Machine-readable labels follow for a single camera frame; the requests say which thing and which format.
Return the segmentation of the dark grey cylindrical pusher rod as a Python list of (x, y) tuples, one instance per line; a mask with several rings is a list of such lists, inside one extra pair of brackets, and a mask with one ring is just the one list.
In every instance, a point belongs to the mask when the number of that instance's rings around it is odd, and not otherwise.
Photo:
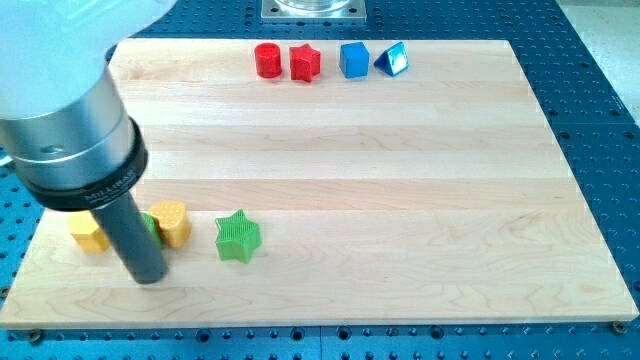
[(167, 274), (162, 252), (129, 192), (91, 214), (136, 283), (156, 283)]

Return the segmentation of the black flange ring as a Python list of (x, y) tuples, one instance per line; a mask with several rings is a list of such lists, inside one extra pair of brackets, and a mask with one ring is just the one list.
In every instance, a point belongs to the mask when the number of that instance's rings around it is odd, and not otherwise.
[(56, 211), (83, 211), (108, 204), (127, 193), (143, 175), (148, 152), (138, 124), (129, 117), (134, 142), (125, 161), (99, 181), (68, 190), (55, 190), (36, 185), (19, 175), (20, 181), (44, 207)]

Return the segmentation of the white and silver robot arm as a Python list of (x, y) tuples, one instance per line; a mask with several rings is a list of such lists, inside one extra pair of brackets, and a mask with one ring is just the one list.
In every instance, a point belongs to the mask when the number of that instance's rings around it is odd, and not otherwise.
[(4, 1), (1, 144), (4, 165), (43, 206), (88, 210), (139, 284), (167, 265), (130, 189), (148, 153), (106, 55), (173, 7), (170, 0)]

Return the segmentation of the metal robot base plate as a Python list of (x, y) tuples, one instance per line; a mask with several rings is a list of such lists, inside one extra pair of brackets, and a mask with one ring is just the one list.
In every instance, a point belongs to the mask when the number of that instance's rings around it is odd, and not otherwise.
[(365, 0), (261, 0), (263, 20), (365, 20)]

